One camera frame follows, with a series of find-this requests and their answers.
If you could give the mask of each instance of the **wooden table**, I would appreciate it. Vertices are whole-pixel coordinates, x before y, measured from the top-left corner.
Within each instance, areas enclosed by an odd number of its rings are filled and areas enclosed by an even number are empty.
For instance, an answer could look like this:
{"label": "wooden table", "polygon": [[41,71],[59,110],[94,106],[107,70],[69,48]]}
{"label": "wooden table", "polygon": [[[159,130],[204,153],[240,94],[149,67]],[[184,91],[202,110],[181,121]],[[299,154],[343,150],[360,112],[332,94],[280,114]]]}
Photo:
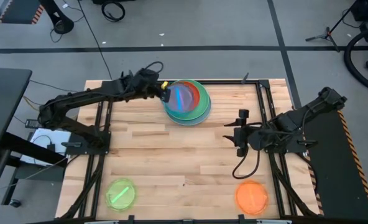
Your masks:
{"label": "wooden table", "polygon": [[[89,80],[85,88],[97,88],[101,82]],[[285,79],[269,82],[277,114],[290,110],[292,104]],[[211,114],[206,121],[192,127],[170,121],[158,99],[114,104],[111,150],[105,158],[97,220],[127,220],[128,215],[135,215],[136,220],[237,219],[243,213],[234,201],[235,189],[243,180],[231,176],[241,158],[236,157],[232,142],[222,137],[233,134],[232,128],[223,124],[233,122],[239,109],[249,109],[249,123],[261,121],[257,93],[250,85],[205,85],[205,88],[212,101]],[[97,104],[80,108],[78,121],[94,124],[96,109]],[[293,188],[312,211],[319,213],[308,166],[296,155],[287,154],[286,158]],[[88,156],[80,156],[67,167],[56,217],[63,215],[81,192],[87,161]],[[237,174],[248,174],[255,162],[256,151],[250,150]],[[108,185],[122,177],[136,185],[137,198],[132,208],[117,213],[106,206],[104,195]],[[277,218],[266,153],[261,153],[259,169],[250,179],[263,184],[269,193],[269,206],[258,217]],[[90,192],[87,215],[92,195]],[[285,191],[283,201],[289,213]]]}

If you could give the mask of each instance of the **black stand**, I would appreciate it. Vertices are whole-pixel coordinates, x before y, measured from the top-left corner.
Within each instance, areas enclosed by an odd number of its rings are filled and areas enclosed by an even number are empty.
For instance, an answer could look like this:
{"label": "black stand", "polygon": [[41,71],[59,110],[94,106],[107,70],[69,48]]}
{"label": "black stand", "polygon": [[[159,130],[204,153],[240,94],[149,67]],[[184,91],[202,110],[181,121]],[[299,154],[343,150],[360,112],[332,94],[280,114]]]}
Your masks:
{"label": "black stand", "polygon": [[54,25],[54,32],[66,34],[73,29],[73,21],[58,8],[54,0],[39,0]]}
{"label": "black stand", "polygon": [[355,1],[352,4],[352,6],[347,10],[347,12],[343,14],[343,16],[340,18],[340,20],[338,20],[338,22],[333,26],[332,29],[327,27],[324,34],[317,35],[315,37],[307,38],[306,41],[308,42],[308,41],[315,40],[315,39],[324,39],[324,40],[332,42],[332,44],[333,44],[334,48],[336,49],[336,51],[340,52],[338,45],[335,43],[335,41],[332,37],[332,32],[335,30],[335,28],[337,28],[337,26],[341,23],[341,21],[343,21],[343,19],[347,16],[347,14],[349,14],[351,12],[351,10],[356,6],[356,2],[357,1]]}

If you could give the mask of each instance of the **yellow object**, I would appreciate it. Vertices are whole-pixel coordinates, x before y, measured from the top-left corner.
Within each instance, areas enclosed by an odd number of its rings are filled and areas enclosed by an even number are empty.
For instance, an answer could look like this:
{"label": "yellow object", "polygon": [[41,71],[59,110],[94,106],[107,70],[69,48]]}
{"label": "yellow object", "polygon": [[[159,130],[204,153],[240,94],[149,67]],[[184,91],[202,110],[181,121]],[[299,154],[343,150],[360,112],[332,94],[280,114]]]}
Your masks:
{"label": "yellow object", "polygon": [[164,81],[164,83],[163,83],[160,87],[161,87],[163,90],[165,90],[168,84],[169,84],[169,82]]}

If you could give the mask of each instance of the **stack of plates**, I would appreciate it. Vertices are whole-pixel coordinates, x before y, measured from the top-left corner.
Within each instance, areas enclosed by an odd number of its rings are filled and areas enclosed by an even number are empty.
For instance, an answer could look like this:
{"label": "stack of plates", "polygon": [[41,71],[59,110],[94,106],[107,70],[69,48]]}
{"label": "stack of plates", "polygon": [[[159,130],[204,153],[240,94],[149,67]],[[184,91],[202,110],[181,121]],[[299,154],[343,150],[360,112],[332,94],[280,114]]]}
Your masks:
{"label": "stack of plates", "polygon": [[194,80],[179,80],[168,86],[170,99],[164,103],[166,113],[172,121],[191,126],[204,121],[211,109],[208,92]]}

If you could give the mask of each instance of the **black desk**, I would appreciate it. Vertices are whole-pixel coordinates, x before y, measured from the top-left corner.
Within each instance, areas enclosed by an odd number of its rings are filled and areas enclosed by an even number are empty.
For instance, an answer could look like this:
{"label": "black desk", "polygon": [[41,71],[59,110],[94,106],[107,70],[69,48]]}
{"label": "black desk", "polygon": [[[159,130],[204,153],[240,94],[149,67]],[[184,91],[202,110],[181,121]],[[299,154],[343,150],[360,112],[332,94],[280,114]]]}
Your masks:
{"label": "black desk", "polygon": [[[46,150],[6,132],[14,112],[28,86],[31,74],[32,71],[30,70],[0,68],[0,177],[6,165],[19,167],[22,163],[18,158],[10,155],[12,151],[51,164],[55,164],[64,159],[64,156],[58,153]],[[66,161],[61,162],[58,166],[65,167],[66,163]],[[15,184],[17,181],[15,176],[13,176],[11,184]],[[9,203],[14,188],[15,186],[7,188],[2,204]]]}

